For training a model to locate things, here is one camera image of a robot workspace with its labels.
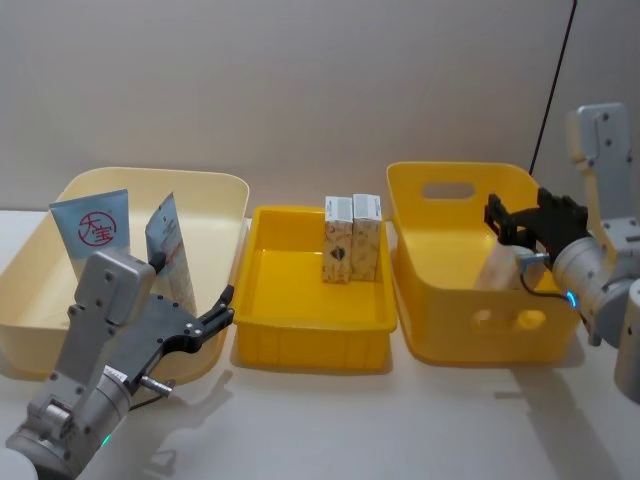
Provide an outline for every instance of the cream plastic bin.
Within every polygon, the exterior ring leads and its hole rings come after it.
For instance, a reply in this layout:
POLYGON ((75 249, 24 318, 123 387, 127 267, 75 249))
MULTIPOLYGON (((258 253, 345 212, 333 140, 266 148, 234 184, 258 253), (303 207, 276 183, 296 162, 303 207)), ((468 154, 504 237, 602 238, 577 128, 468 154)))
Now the cream plastic bin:
MULTIPOLYGON (((153 211, 175 193, 199 313, 229 281, 249 187, 232 175, 181 170, 101 168, 79 175, 58 200, 129 190, 131 253, 146 258, 144 228, 153 211)), ((51 214, 42 220, 0 277, 0 347, 28 378, 54 367, 77 281, 51 214)), ((225 333, 195 355, 172 353, 154 376, 179 383, 206 373, 220 356, 225 333)))

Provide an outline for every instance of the basket handle hole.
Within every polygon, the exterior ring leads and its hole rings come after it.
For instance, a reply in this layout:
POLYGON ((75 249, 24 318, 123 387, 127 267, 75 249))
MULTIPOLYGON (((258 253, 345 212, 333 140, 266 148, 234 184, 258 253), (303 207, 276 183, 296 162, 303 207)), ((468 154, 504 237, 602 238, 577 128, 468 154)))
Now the basket handle hole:
POLYGON ((478 310, 472 317, 473 330, 478 333, 532 332, 540 328, 547 317, 541 310, 521 312, 478 310))
POLYGON ((422 188, 422 196, 428 200, 467 200, 475 193, 468 182, 430 182, 422 188))
POLYGON ((516 330, 537 330, 547 319, 541 310, 523 310, 518 315, 515 323, 516 330))

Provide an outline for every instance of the robotic arm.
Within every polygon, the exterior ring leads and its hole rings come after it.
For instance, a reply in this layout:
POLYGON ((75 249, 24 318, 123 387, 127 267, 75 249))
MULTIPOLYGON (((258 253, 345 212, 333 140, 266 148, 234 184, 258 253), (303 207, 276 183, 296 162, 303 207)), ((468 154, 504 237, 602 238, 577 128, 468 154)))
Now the robotic arm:
POLYGON ((625 107, 579 108, 569 116, 568 136, 588 211, 540 189, 537 208, 511 214, 490 195, 485 222, 502 244, 542 246, 542 253, 519 258, 521 268, 546 264, 579 311, 590 344, 604 339, 618 348, 616 385, 640 403, 640 226, 625 107))
POLYGON ((97 252, 69 307, 69 332, 53 373, 27 407, 7 447, 27 457, 40 480, 70 480, 84 470, 144 386, 168 396, 151 378, 160 359, 195 353, 233 321, 228 286, 214 307, 194 318, 150 294, 155 269, 129 255, 97 252))

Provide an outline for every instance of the red circular logo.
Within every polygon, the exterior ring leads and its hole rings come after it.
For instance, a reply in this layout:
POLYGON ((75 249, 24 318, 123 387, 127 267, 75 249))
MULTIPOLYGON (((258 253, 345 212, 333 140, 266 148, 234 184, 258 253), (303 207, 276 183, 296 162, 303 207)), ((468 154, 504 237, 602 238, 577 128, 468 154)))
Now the red circular logo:
POLYGON ((116 222, 105 212, 87 213, 78 225, 78 237, 90 247, 102 247, 113 240, 116 222))

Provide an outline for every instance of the white wall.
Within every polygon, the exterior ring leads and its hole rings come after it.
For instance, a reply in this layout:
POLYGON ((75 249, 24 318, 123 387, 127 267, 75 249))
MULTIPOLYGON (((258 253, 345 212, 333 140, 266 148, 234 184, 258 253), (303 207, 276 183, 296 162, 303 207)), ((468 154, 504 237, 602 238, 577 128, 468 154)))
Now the white wall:
POLYGON ((583 202, 582 178, 566 153, 567 112, 590 103, 624 102, 635 158, 640 161, 640 2, 578 3, 534 177, 552 192, 568 194, 583 202))
POLYGON ((570 2, 4 0, 0 207, 104 165, 236 173, 252 205, 387 164, 527 166, 570 2))

